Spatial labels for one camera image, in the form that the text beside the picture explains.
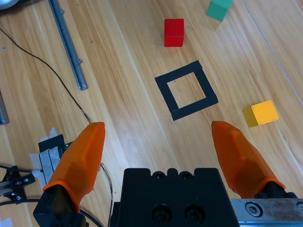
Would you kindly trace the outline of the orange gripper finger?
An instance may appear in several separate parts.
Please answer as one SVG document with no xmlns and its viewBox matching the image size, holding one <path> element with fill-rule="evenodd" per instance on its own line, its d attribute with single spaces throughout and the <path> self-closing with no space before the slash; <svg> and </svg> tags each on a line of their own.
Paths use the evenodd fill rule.
<svg viewBox="0 0 303 227">
<path fill-rule="evenodd" d="M 89 226 L 80 202 L 93 190 L 105 135 L 105 124 L 92 122 L 63 153 L 33 212 L 39 226 Z"/>
<path fill-rule="evenodd" d="M 259 151 L 233 125 L 212 122 L 212 137 L 218 161 L 230 189 L 243 199 L 290 199 Z"/>
</svg>

